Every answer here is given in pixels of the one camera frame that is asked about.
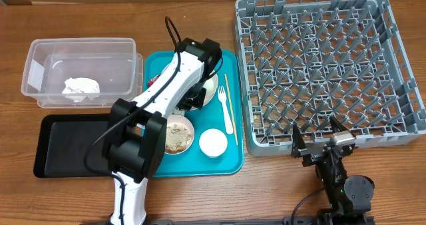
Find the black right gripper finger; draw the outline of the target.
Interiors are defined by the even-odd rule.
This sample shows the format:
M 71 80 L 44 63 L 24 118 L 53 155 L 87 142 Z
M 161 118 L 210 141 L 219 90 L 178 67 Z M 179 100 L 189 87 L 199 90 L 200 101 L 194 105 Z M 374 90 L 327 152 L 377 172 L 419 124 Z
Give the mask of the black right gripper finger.
M 333 115 L 329 117 L 329 123 L 333 133 L 348 131 Z
M 296 123 L 293 124 L 292 128 L 292 151 L 291 156 L 293 158 L 299 158 L 304 155 L 304 152 L 307 150 L 306 144 L 303 140 L 303 137 L 300 133 L 300 130 Z

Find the red snack wrapper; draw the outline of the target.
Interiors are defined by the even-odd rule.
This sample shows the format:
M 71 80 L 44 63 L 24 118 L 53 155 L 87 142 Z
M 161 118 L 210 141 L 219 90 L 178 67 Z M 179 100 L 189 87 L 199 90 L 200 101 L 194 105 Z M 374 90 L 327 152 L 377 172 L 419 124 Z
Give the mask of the red snack wrapper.
M 147 83 L 147 87 L 148 88 L 151 87 L 155 83 L 155 81 L 159 78 L 159 76 L 160 76 L 160 74 L 154 76 L 151 80 L 149 80 L 149 82 Z

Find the white tissue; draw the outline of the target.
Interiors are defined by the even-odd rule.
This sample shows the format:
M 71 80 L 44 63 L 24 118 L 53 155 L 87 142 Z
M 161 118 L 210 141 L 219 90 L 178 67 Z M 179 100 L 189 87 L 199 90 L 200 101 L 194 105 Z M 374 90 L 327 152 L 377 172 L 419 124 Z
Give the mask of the white tissue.
M 75 103 L 82 102 L 86 98 L 93 100 L 100 95 L 99 84 L 89 78 L 69 78 L 65 81 L 65 88 L 62 94 L 67 99 L 72 99 Z

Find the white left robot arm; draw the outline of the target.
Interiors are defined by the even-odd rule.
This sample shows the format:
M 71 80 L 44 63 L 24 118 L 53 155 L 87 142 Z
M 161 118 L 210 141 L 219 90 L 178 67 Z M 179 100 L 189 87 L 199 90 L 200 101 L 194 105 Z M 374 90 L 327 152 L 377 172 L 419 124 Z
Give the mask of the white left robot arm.
M 176 110 L 201 109 L 204 83 L 222 60 L 219 43 L 189 38 L 178 42 L 171 62 L 142 94 L 112 106 L 102 156 L 114 178 L 114 212 L 107 224 L 144 224 L 148 179 L 166 148 L 168 117 Z

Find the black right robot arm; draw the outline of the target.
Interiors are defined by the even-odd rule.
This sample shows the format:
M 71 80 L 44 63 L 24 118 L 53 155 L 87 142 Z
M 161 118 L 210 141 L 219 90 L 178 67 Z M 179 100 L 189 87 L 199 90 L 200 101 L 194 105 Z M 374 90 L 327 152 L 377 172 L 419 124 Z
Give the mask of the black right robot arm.
M 367 176 L 348 176 L 343 158 L 352 154 L 356 136 L 334 116 L 329 117 L 332 135 L 321 148 L 308 148 L 297 126 L 293 124 L 293 158 L 303 158 L 304 167 L 314 165 L 323 187 L 302 199 L 294 208 L 290 224 L 374 224 L 374 217 L 366 216 L 371 210 L 375 184 Z M 311 197 L 325 192 L 329 208 L 320 209 L 313 217 L 297 217 L 300 206 Z

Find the cream bowl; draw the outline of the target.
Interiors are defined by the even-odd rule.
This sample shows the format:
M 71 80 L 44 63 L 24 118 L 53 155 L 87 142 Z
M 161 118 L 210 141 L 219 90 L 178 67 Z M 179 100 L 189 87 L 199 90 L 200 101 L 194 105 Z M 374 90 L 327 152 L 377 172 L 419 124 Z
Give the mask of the cream bowl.
M 206 89 L 203 105 L 207 105 L 216 93 L 218 88 L 218 75 L 215 74 L 212 78 L 208 79 L 203 86 Z

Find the white plastic fork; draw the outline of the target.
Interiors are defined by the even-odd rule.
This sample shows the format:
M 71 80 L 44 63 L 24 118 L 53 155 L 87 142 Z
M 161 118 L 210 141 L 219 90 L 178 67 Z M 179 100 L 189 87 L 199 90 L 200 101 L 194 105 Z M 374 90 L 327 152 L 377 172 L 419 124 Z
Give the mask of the white plastic fork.
M 232 126 L 231 118 L 228 112 L 228 107 L 226 105 L 226 93 L 223 86 L 218 86 L 218 100 L 222 105 L 223 115 L 224 115 L 224 125 L 227 134 L 233 134 L 234 129 Z

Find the wooden chopstick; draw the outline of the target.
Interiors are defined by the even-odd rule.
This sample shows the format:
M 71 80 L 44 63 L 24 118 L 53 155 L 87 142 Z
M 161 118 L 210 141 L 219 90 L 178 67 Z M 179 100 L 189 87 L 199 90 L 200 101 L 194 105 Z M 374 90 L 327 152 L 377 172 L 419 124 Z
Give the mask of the wooden chopstick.
M 238 135 L 237 135 L 237 130 L 236 130 L 236 123 L 235 123 L 235 118 L 234 118 L 234 109 L 233 109 L 233 106 L 232 106 L 232 98 L 231 98 L 231 95 L 230 95 L 230 87 L 229 87 L 229 83 L 228 83 L 228 76 L 227 76 L 227 74 L 225 73 L 224 74 L 224 79 L 225 79 L 225 83 L 226 83 L 226 90 L 227 90 L 227 95 L 228 95 L 228 100 L 229 100 L 229 106 L 230 106 L 230 114 L 231 114 L 231 119 L 232 119 L 232 126 L 233 126 L 233 129 L 234 129 L 234 137 L 235 137 L 235 140 L 236 140 L 236 145 L 238 146 Z

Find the bowl with food scraps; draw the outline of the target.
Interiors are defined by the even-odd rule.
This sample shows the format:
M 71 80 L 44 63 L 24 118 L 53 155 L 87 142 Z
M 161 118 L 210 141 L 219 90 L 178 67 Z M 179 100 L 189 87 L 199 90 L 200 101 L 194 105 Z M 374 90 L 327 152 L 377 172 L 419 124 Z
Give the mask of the bowl with food scraps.
M 182 115 L 172 114 L 167 119 L 166 154 L 180 154 L 191 146 L 194 141 L 194 127 Z

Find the pink plate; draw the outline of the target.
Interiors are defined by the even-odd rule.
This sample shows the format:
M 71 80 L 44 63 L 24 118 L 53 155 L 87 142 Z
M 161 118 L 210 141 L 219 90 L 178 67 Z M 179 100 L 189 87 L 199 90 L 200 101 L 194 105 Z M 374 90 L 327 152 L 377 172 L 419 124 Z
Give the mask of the pink plate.
M 212 78 L 208 79 L 203 84 L 194 84 L 188 91 L 182 94 L 182 97 L 176 97 L 174 102 L 167 101 L 167 97 L 165 97 L 164 102 L 167 104 L 167 109 L 194 111 L 207 105 L 218 88 L 218 75 L 215 75 L 214 71 L 211 72 L 211 75 Z

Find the white small cup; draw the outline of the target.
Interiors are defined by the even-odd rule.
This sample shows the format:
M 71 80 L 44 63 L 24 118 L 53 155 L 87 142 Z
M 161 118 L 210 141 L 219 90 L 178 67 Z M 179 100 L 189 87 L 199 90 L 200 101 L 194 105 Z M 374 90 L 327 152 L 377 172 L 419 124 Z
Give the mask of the white small cup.
M 217 158 L 224 154 L 228 147 L 226 135 L 216 128 L 204 131 L 199 139 L 201 151 L 210 158 Z

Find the teal plastic tray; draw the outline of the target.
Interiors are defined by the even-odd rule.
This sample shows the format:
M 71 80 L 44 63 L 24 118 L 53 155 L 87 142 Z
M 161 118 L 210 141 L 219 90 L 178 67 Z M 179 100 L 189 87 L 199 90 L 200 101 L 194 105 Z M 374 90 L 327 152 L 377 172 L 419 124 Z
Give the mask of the teal plastic tray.
M 222 51 L 222 58 L 224 62 L 217 73 L 218 84 L 230 91 L 231 99 L 227 103 L 232 103 L 236 134 L 227 136 L 227 149 L 217 158 L 210 158 L 201 151 L 198 141 L 205 130 L 216 128 L 222 132 L 225 131 L 222 105 L 215 95 L 202 109 L 185 112 L 185 117 L 192 123 L 195 130 L 194 142 L 181 154 L 165 154 L 155 177 L 234 174 L 241 169 L 244 163 L 244 126 L 240 108 L 238 63 L 235 54 L 229 50 Z

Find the grey dish rack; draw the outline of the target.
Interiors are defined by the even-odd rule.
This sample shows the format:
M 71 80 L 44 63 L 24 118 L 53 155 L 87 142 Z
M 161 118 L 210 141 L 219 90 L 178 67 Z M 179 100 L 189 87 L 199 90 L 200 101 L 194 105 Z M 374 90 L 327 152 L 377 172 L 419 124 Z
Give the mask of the grey dish rack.
M 360 148 L 425 134 L 425 106 L 389 0 L 237 0 L 236 56 L 247 149 L 289 154 L 334 116 Z

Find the black tray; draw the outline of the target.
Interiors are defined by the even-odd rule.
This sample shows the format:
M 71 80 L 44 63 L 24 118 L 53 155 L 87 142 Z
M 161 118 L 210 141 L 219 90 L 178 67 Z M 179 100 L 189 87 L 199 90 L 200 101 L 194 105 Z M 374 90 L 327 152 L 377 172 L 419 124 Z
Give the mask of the black tray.
M 83 158 L 107 130 L 108 114 L 50 114 L 41 121 L 33 174 L 37 178 L 96 176 Z

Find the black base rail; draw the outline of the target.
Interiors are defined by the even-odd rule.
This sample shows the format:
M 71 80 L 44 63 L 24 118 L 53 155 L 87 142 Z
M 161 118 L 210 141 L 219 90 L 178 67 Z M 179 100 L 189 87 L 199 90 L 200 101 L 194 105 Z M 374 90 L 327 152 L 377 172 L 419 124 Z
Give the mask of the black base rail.
M 199 220 L 199 221 L 172 221 L 152 220 L 148 225 L 291 225 L 291 217 L 278 220 Z M 300 216 L 294 218 L 295 225 L 318 225 L 324 224 L 314 216 Z

